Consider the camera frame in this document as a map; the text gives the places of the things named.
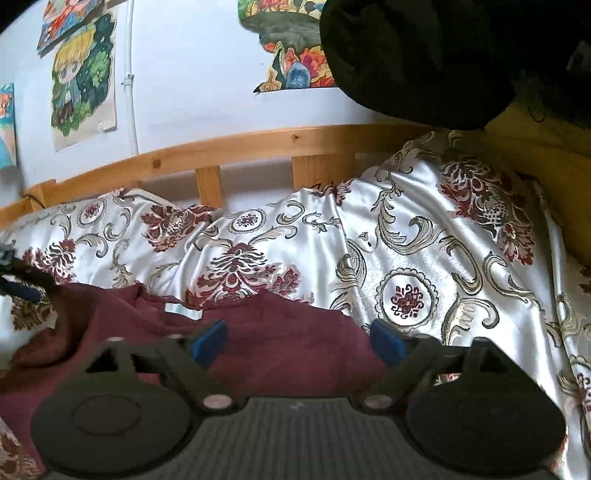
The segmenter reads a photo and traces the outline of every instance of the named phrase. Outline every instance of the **circular medallion pattern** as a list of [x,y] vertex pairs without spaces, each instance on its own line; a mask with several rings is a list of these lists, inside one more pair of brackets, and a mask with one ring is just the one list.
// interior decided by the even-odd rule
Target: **circular medallion pattern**
[[378,317],[404,333],[429,322],[439,302],[435,286],[422,272],[410,268],[397,268],[386,275],[375,300]]
[[247,210],[240,213],[228,226],[232,233],[251,233],[261,228],[267,221],[267,214],[261,209]]
[[107,210],[107,201],[104,198],[91,200],[84,205],[78,213],[78,226],[88,228],[100,222]]

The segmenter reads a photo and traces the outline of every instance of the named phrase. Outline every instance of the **drawing of blonde character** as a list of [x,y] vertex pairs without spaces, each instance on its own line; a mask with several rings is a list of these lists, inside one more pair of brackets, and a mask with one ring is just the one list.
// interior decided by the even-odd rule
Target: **drawing of blonde character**
[[95,31],[94,24],[82,27],[64,42],[56,54],[53,71],[59,86],[54,89],[53,111],[59,125],[74,115],[75,105],[82,100],[76,75],[90,54]]
[[8,105],[10,105],[10,93],[0,93],[0,118],[4,118],[8,114]]

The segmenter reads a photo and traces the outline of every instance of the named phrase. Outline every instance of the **colorful drawing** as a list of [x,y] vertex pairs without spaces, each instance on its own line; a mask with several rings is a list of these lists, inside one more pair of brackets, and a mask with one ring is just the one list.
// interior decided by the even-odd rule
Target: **colorful drawing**
[[48,0],[37,44],[42,52],[72,27],[79,25],[103,0]]
[[14,135],[14,84],[0,87],[0,168],[17,164]]
[[320,45],[319,19],[326,0],[238,0],[238,17],[273,54],[267,81],[255,92],[332,87],[335,80]]
[[65,39],[53,61],[51,126],[56,151],[116,127],[115,9]]

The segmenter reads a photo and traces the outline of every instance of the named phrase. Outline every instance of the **white cable conduit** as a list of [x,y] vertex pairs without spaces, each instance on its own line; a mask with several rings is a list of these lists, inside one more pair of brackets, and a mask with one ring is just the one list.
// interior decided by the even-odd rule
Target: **white cable conduit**
[[127,130],[129,135],[129,146],[131,154],[137,155],[138,151],[138,132],[135,127],[134,110],[134,74],[131,71],[131,38],[132,25],[134,22],[135,0],[127,2],[127,19],[125,23],[125,78],[123,87],[125,92],[125,111],[127,113]]

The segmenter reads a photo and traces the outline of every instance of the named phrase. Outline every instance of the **anime character drawing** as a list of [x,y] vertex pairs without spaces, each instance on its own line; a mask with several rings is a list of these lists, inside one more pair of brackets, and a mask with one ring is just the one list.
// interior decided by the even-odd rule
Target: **anime character drawing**
[[44,50],[66,31],[78,25],[103,0],[49,0],[43,13],[43,27],[37,51]]
[[53,61],[51,126],[64,137],[103,104],[111,87],[115,20],[106,13],[64,40]]
[[273,54],[267,81],[255,92],[335,85],[320,45],[319,20],[325,0],[238,0],[242,25],[259,34]]
[[14,85],[0,87],[0,168],[17,164],[14,134]]

